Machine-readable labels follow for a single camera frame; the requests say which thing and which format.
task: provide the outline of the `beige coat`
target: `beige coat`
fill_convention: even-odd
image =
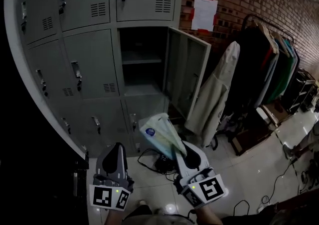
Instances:
[[[213,73],[200,88],[198,99],[185,127],[202,137],[202,145],[213,139],[223,114],[231,80],[239,57],[240,46],[232,42],[224,52]]]

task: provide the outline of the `metal frame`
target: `metal frame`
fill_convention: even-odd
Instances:
[[[290,34],[289,32],[283,30],[282,28],[280,28],[279,26],[275,25],[274,23],[270,22],[269,20],[266,20],[256,14],[248,14],[244,20],[243,20],[243,24],[241,26],[241,31],[243,31],[245,28],[246,28],[246,25],[247,25],[247,22],[248,22],[248,19],[249,18],[256,18],[256,19],[259,19],[260,21],[262,21],[263,23],[266,23],[267,25],[270,25],[271,27],[274,27],[276,28],[277,30],[280,30],[282,33],[284,33],[286,36],[288,36],[289,38],[291,38],[292,42],[294,43],[295,40],[294,40],[294,37],[292,34]]]

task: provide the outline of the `shoe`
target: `shoe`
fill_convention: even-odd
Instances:
[[[138,207],[143,206],[143,205],[148,205],[147,202],[145,200],[139,200],[138,201]]]
[[[291,159],[293,157],[292,150],[285,144],[283,145],[283,151],[286,156],[286,159]]]

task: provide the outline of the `person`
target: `person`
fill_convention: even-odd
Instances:
[[[269,205],[259,214],[229,216],[220,220],[209,205],[195,209],[198,225],[312,225],[317,224],[319,189],[297,195],[286,201]],[[123,221],[123,212],[110,210],[105,225],[190,225],[191,221],[181,216],[153,215],[145,201]]]
[[[222,221],[211,210],[209,205],[195,209],[197,224],[199,225],[222,225]],[[145,201],[139,201],[139,206],[130,213],[123,221],[123,212],[109,210],[105,225],[191,225],[192,222],[180,215],[153,215]]]
[[[290,149],[284,144],[283,150],[287,159],[300,158],[309,150],[319,151],[319,120],[298,145]]]
[[[318,224],[319,189],[265,207],[257,215],[230,216],[224,225],[312,225]]]

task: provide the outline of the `white paper sheet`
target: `white paper sheet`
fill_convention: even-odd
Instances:
[[[195,0],[195,13],[191,23],[191,29],[206,29],[208,31],[213,31],[217,4],[217,0]]]

